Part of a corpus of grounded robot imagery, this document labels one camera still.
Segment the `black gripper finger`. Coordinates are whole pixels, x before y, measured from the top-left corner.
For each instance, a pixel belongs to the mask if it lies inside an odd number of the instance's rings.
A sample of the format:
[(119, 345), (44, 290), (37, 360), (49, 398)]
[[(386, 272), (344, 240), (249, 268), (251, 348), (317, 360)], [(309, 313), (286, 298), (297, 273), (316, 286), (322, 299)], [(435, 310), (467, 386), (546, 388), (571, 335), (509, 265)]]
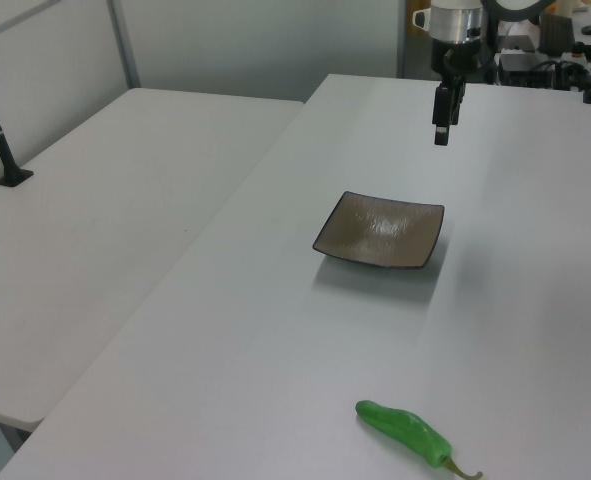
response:
[(465, 82), (458, 82), (453, 87), (451, 112), (450, 112), (450, 124), (457, 125), (459, 122), (460, 108), (464, 99), (466, 89)]
[(435, 90), (432, 123), (435, 126), (434, 143), (447, 146), (451, 125), (451, 91), (442, 84)]

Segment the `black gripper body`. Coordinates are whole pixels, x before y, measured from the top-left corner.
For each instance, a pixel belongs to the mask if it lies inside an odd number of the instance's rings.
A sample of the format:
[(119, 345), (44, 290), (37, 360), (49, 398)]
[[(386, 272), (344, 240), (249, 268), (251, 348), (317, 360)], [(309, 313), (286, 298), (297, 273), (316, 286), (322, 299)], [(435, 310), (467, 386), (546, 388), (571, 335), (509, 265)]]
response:
[(452, 44), (436, 39), (431, 45), (431, 69), (441, 78), (441, 83), (454, 87), (478, 70), (481, 43)]

